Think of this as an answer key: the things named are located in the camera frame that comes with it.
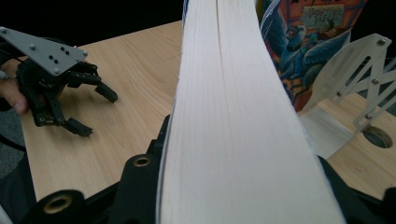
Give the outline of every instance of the colorful book cover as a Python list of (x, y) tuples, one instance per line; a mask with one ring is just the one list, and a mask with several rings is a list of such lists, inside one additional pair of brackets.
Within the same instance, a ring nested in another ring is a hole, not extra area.
[(296, 111), (304, 108), (312, 84), (330, 58), (349, 43), (367, 0), (264, 0), (265, 41)]

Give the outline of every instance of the finger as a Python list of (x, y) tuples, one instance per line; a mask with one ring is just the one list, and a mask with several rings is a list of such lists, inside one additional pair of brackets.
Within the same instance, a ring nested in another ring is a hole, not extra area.
[(2, 80), (0, 82), (0, 97), (4, 97), (19, 115), (24, 115), (29, 110), (26, 98), (19, 91), (16, 80)]

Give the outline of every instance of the human hand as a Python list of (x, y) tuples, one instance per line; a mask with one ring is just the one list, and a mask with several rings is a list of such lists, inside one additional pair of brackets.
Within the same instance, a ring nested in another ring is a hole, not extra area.
[(3, 63), (0, 69), (10, 76), (9, 79), (0, 79), (0, 98), (5, 98), (15, 109), (17, 114), (24, 115), (29, 111), (26, 98), (19, 90), (18, 81), (15, 78), (18, 70), (19, 61), (10, 59)]

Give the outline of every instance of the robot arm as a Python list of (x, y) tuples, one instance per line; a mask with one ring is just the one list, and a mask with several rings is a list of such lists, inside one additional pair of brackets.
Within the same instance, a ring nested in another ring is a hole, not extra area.
[[(98, 76), (97, 66), (84, 62), (88, 56), (86, 51), (5, 27), (0, 27), (0, 36), (29, 57), (18, 66), (17, 80), (37, 127), (62, 126), (80, 136), (92, 133), (91, 128), (76, 119), (64, 118), (57, 100), (64, 86), (94, 85), (97, 86), (95, 91), (111, 103), (118, 100), (118, 95)], [(7, 78), (7, 74), (0, 74), (0, 78)]]

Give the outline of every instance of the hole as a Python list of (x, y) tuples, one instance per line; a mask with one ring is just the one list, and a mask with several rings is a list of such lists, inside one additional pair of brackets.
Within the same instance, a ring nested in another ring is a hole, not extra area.
[(150, 159), (146, 157), (141, 157), (134, 160), (134, 166), (147, 166), (150, 164)]
[(55, 214), (63, 211), (72, 203), (72, 197), (66, 194), (56, 196), (49, 200), (44, 206), (44, 212), (46, 214)]
[(362, 131), (364, 137), (376, 147), (390, 148), (393, 145), (389, 134), (382, 129), (370, 126)]

